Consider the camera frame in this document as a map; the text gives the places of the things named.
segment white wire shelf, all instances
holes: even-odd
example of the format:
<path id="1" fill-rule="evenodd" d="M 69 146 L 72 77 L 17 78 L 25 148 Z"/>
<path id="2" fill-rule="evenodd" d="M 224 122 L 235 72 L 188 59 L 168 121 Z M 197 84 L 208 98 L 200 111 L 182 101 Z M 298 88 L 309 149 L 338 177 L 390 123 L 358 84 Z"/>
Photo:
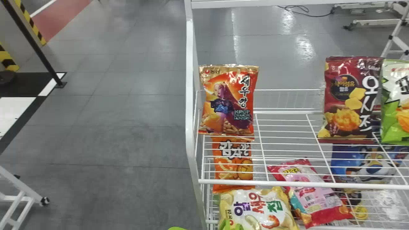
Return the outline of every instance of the white wire shelf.
<path id="1" fill-rule="evenodd" d="M 219 199 L 218 195 L 212 194 L 213 185 L 204 185 L 206 196 L 203 196 L 203 201 L 206 204 L 206 223 L 209 229 L 218 229 L 219 218 Z M 353 198 L 349 198 L 348 205 L 351 205 Z M 361 202 L 357 206 L 364 206 L 367 210 L 368 218 L 366 220 L 345 219 L 341 221 L 334 221 L 326 225 L 315 226 L 312 229 L 325 230 L 356 230 L 360 229 L 381 230 L 381 229 L 395 229 L 407 230 L 409 229 L 409 199 L 404 190 L 373 190 L 362 191 Z M 305 229 L 302 221 L 295 218 L 301 229 Z"/>
<path id="2" fill-rule="evenodd" d="M 322 90 L 258 90 L 255 92 L 254 110 L 254 136 L 251 142 L 251 158 L 253 161 L 253 180 L 216 180 L 215 163 L 213 161 L 213 150 L 210 135 L 197 135 L 198 143 L 201 143 L 201 173 L 199 183 L 201 184 L 229 184 L 229 185 L 259 185 L 259 186 L 307 186 L 307 187 L 331 187 L 331 188 L 353 188 L 353 189 L 405 189 L 409 190 L 408 159 L 402 161 L 400 167 L 389 164 L 394 173 L 377 175 L 390 180 L 390 183 L 337 183 L 331 172 L 330 162 L 332 160 L 333 144 L 320 143 L 316 138 L 323 123 L 322 115 Z M 200 109 L 196 113 L 196 124 L 199 122 Z M 400 153 L 388 151 L 380 145 L 378 134 L 373 133 L 372 138 L 365 144 L 368 147 L 380 148 L 387 158 L 381 160 L 387 163 L 394 161 L 389 154 Z M 276 181 L 274 173 L 267 167 L 279 165 L 296 159 L 308 159 L 316 169 L 317 174 L 326 178 L 329 182 L 286 182 Z M 348 175 L 369 178 L 373 175 Z"/>
<path id="3" fill-rule="evenodd" d="M 204 98 L 200 97 L 199 93 L 204 92 L 197 91 L 196 98 Z M 394 164 L 386 167 L 395 170 L 393 174 L 380 176 L 390 179 L 390 182 L 386 184 L 337 183 L 330 166 L 331 160 L 333 160 L 333 144 L 321 143 L 316 138 L 323 124 L 323 96 L 324 92 L 321 89 L 256 90 L 254 93 L 253 122 L 255 140 L 251 142 L 251 157 L 249 157 L 253 161 L 253 180 L 215 179 L 217 171 L 215 171 L 212 152 L 214 142 L 212 142 L 210 135 L 196 135 L 196 158 L 200 162 L 198 182 L 201 186 L 202 199 L 205 204 L 208 229 L 217 229 L 218 223 L 219 207 L 217 195 L 212 194 L 213 184 L 255 185 L 256 188 L 306 186 L 364 189 L 362 191 L 362 202 L 359 205 L 367 208 L 369 216 L 367 220 L 355 221 L 356 224 L 350 220 L 335 221 L 313 228 L 328 230 L 355 230 L 357 227 L 371 230 L 409 229 L 409 212 L 407 209 L 409 207 L 409 191 L 407 191 L 409 190 L 407 182 L 409 178 L 409 160 L 407 158 L 401 160 L 399 167 L 394 166 Z M 201 117 L 201 107 L 202 102 L 196 100 L 194 114 L 196 131 Z M 373 133 L 373 136 L 367 139 L 370 144 L 365 145 L 372 148 L 380 147 L 378 138 L 379 134 Z M 390 153 L 399 153 L 385 152 L 384 148 L 381 149 L 386 156 L 389 156 Z M 312 167 L 316 169 L 317 174 L 325 178 L 327 182 L 277 181 L 273 173 L 267 169 L 267 166 L 278 165 L 300 158 L 308 159 Z M 388 157 L 384 161 L 394 162 L 397 160 Z"/>

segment orange snack bag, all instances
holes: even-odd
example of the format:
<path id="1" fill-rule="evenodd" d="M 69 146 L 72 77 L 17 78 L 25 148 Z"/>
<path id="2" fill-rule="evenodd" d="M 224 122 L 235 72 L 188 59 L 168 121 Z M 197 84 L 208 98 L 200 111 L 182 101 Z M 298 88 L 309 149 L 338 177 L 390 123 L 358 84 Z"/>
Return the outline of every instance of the orange snack bag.
<path id="1" fill-rule="evenodd" d="M 254 136 L 253 93 L 258 66 L 202 65 L 199 72 L 206 91 L 199 133 Z"/>
<path id="2" fill-rule="evenodd" d="M 245 138 L 212 137 L 215 178 L 222 180 L 253 180 L 250 141 Z M 252 189 L 254 186 L 213 185 L 213 193 L 232 189 Z"/>

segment gray tile floor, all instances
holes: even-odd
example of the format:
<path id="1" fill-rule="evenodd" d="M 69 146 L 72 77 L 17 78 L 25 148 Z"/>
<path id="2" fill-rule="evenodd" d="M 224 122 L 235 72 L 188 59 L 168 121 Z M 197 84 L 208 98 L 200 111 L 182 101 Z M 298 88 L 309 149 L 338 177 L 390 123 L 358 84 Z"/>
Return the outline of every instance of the gray tile floor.
<path id="1" fill-rule="evenodd" d="M 310 6 L 311 14 L 330 8 Z M 342 29 L 390 14 L 309 18 L 277 7 L 194 14 L 200 64 L 259 65 L 257 88 L 319 88 L 326 56 L 379 56 L 393 29 Z M 184 150 L 184 20 L 182 0 L 93 1 L 43 48 L 57 71 L 69 72 L 68 84 L 0 156 L 52 200 L 35 207 L 23 229 L 198 229 Z M 21 69 L 44 70 L 36 56 Z"/>

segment blue snack bag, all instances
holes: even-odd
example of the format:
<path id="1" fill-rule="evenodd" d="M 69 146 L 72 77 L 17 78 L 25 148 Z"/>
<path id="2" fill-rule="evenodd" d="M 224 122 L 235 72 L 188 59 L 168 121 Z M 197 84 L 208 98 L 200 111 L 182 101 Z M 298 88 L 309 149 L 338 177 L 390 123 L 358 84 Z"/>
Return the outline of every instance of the blue snack bag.
<path id="1" fill-rule="evenodd" d="M 409 151 L 408 146 L 333 145 L 331 172 L 338 183 L 389 183 Z"/>

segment chip bag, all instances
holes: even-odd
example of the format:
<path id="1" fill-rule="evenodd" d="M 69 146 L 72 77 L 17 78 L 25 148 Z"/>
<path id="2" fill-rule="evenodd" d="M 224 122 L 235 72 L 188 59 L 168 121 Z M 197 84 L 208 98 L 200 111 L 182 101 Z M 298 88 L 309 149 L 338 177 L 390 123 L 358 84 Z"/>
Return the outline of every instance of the chip bag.
<path id="1" fill-rule="evenodd" d="M 409 145 L 409 61 L 382 65 L 382 143 Z"/>
<path id="2" fill-rule="evenodd" d="M 338 183 L 389 183 L 402 161 L 408 155 L 409 147 L 384 145 L 387 154 L 381 147 L 373 145 L 333 145 L 331 172 Z M 344 192 L 355 192 L 357 189 L 344 189 Z"/>
<path id="3" fill-rule="evenodd" d="M 199 133 L 254 136 L 253 93 L 258 66 L 202 65 L 206 91 Z"/>
<path id="4" fill-rule="evenodd" d="M 298 159 L 279 166 L 269 166 L 268 170 L 274 173 L 278 181 L 324 182 L 319 175 L 314 175 L 317 172 L 309 166 L 311 166 L 309 160 Z M 305 228 L 351 217 L 348 208 L 331 188 L 289 186 L 284 188 Z"/>
<path id="5" fill-rule="evenodd" d="M 370 115 L 379 87 L 382 58 L 328 57 L 324 115 L 318 138 L 371 136 Z"/>
<path id="6" fill-rule="evenodd" d="M 299 230 L 280 187 L 232 190 L 220 196 L 219 230 Z"/>
<path id="7" fill-rule="evenodd" d="M 211 139 L 216 179 L 253 180 L 253 161 L 250 158 L 252 153 L 249 140 L 234 137 L 212 137 Z M 254 186 L 215 184 L 213 193 L 251 188 Z"/>

